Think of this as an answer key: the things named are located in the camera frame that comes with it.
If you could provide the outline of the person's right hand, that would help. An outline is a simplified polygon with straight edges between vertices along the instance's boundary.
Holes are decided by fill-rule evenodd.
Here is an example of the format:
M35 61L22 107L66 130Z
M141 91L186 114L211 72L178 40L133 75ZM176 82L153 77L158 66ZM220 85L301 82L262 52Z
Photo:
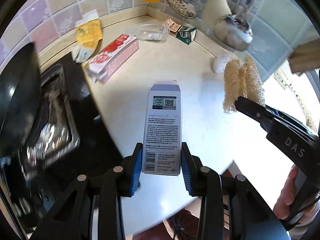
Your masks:
M273 211L279 219L285 219L290 213L290 205L295 199L295 179L298 173L298 167L293 165L287 180L285 181L284 187L281 190L280 196L274 205ZM314 204L312 207L304 211L298 225L307 225L311 223L319 212L319 202Z

